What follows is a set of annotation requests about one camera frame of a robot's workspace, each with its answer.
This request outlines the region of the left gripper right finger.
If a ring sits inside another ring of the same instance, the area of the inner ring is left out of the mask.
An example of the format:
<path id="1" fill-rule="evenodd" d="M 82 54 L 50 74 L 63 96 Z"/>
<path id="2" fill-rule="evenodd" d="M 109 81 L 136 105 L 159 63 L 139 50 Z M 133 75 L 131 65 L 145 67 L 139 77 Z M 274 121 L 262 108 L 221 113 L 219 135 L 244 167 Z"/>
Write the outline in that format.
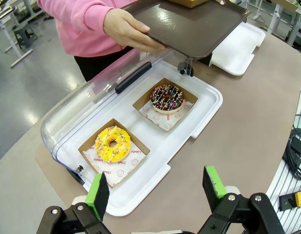
<path id="1" fill-rule="evenodd" d="M 198 231 L 224 234 L 232 223 L 241 224 L 248 234 L 281 234 L 282 225 L 265 193 L 249 198 L 226 191 L 214 166 L 204 166 L 202 186 L 212 214 Z"/>

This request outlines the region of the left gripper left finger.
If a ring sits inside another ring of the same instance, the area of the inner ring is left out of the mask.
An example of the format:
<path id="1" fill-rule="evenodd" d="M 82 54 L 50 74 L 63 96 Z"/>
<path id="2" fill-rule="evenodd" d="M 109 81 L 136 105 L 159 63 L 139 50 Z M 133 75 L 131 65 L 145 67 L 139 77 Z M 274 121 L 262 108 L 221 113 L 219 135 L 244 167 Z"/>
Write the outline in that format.
<path id="1" fill-rule="evenodd" d="M 48 207 L 38 227 L 38 234 L 108 234 L 103 217 L 109 199 L 109 187 L 104 173 L 96 174 L 84 202 L 63 210 Z"/>

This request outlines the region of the person right hand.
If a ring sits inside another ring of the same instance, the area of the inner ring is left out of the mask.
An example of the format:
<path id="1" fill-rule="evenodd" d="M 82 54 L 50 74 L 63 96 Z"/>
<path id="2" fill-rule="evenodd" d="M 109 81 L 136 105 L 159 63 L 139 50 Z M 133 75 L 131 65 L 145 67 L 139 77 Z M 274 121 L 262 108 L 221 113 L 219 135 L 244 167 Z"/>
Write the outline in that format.
<path id="1" fill-rule="evenodd" d="M 108 11 L 104 18 L 103 30 L 121 46 L 130 46 L 144 52 L 165 50 L 165 46 L 147 36 L 150 27 L 122 9 Z"/>

